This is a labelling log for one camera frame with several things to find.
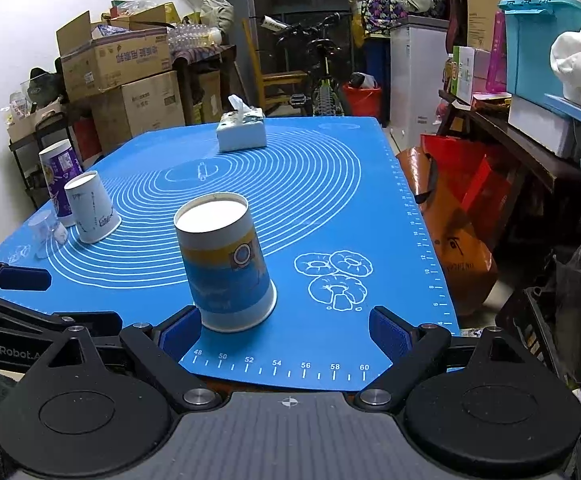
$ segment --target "teal plastic bin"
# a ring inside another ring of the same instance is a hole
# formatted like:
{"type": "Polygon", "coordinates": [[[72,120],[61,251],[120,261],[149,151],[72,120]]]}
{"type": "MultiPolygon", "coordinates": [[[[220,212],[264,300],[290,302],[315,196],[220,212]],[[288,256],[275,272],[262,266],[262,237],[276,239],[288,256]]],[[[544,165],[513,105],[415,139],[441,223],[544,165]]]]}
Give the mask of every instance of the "teal plastic bin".
{"type": "Polygon", "coordinates": [[[581,29],[578,0],[502,0],[506,15],[506,91],[551,109],[544,94],[562,95],[551,70],[551,46],[563,32],[581,29]]]}

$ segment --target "circular logo on cup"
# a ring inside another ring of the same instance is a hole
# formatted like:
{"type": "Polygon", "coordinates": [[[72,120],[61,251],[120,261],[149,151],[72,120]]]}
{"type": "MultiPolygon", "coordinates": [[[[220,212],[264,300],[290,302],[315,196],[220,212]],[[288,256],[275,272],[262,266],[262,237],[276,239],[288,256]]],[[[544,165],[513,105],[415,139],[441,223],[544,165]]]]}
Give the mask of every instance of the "circular logo on cup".
{"type": "Polygon", "coordinates": [[[244,266],[250,260],[251,250],[248,244],[241,244],[233,253],[233,260],[239,266],[244,266]]]}

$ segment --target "magenta plastic object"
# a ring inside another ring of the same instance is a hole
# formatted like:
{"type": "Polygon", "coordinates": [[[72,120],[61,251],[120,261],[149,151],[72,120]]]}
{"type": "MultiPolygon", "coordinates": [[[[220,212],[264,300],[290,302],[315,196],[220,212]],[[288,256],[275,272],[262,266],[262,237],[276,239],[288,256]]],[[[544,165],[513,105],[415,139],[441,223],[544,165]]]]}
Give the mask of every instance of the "magenta plastic object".
{"type": "Polygon", "coordinates": [[[502,10],[495,13],[486,88],[487,92],[506,92],[506,19],[502,10]]]}

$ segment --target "red bucket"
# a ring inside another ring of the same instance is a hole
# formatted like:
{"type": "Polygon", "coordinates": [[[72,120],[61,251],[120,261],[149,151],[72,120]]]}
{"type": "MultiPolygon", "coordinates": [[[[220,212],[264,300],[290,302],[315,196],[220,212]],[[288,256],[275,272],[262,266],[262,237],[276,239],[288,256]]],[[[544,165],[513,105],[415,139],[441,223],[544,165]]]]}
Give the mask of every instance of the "red bucket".
{"type": "Polygon", "coordinates": [[[342,86],[355,117],[375,117],[381,113],[381,88],[353,88],[342,86]]]}

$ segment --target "white refrigerator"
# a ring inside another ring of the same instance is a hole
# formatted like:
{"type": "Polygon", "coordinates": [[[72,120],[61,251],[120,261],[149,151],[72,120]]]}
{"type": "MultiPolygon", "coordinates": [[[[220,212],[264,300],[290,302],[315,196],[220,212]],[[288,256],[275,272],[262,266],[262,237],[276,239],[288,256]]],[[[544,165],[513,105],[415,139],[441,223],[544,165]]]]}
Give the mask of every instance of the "white refrigerator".
{"type": "Polygon", "coordinates": [[[400,150],[420,145],[420,134],[437,131],[448,22],[409,16],[391,30],[389,131],[400,150]]]}

